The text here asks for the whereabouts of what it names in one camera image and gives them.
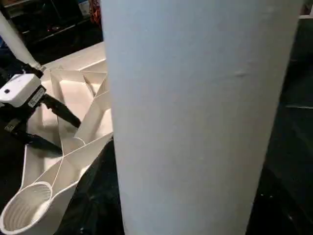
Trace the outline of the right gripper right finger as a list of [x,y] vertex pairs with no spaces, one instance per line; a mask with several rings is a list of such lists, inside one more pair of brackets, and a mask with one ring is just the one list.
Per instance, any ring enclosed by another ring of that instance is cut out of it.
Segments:
[[311,235],[313,221],[279,179],[264,167],[254,198],[247,235]]

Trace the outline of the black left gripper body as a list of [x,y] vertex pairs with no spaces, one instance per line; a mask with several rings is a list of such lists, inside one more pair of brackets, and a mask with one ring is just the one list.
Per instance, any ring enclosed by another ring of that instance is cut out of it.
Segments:
[[1,104],[0,128],[21,143],[33,143],[33,136],[26,131],[26,125],[34,111],[35,108],[29,105],[13,107],[10,104]]

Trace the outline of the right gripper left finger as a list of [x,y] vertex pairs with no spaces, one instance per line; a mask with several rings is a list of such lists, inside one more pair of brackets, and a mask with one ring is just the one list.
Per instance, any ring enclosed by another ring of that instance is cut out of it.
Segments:
[[63,216],[63,234],[124,234],[113,140],[80,179]]

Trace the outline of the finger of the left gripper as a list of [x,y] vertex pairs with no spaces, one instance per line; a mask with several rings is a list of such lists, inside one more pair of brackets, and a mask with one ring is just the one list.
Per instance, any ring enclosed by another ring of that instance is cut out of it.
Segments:
[[47,150],[53,153],[62,153],[61,147],[44,139],[41,136],[27,132],[20,132],[20,139],[24,144],[28,144],[29,146],[36,149]]
[[56,116],[62,118],[63,120],[70,123],[72,126],[79,128],[81,125],[80,119],[73,114],[73,112],[59,100],[54,97],[45,94],[42,103],[46,105],[48,109],[50,109]]

